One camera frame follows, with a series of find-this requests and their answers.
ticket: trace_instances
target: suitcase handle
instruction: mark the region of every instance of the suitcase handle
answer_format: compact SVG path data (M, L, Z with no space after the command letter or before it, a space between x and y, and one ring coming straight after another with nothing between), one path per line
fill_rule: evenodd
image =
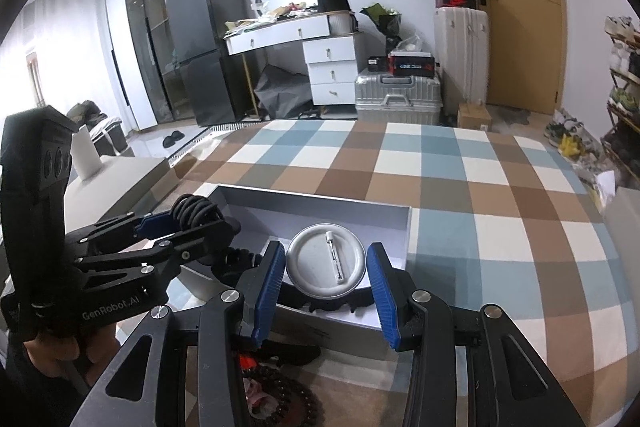
M388 95L386 95L385 100L382 102L382 105L391 105L391 104L389 103L389 101L390 101L392 98L399 98L400 100L402 100L402 101L404 102L404 104L405 104L405 105L408 105L408 106L410 106L410 107L414 107L413 102L411 102L411 101L406 97L406 95L405 95L405 94L388 94Z

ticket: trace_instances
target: white table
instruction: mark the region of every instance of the white table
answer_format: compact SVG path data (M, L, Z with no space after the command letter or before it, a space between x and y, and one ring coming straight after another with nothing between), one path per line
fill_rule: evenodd
M301 41L315 105L355 103L355 81L366 67L363 33L334 35L332 16L348 11L327 12L290 21L276 22L226 39L230 55Z

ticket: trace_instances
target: human hand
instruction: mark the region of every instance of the human hand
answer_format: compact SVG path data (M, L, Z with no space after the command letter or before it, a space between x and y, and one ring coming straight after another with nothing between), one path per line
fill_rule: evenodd
M105 326L87 339L86 355L92 366L84 379L93 385L120 349L117 341L116 325ZM29 359L34 367L49 378L67 378L61 361L75 360L80 356L78 341L74 337L59 339L41 331L32 341L24 343Z

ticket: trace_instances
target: refrigerator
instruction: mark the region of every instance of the refrigerator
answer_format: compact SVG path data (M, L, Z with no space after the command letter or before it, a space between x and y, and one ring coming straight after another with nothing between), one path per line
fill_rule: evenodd
M165 0L175 60L199 126L241 120L250 94L241 55L228 54L225 22L249 18L246 0Z

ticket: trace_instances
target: open brown cardboard box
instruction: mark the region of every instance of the open brown cardboard box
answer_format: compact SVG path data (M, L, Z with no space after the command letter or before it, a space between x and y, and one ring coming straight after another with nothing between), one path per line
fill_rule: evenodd
M491 131L491 115L484 105L477 103L461 103L458 107L458 127Z

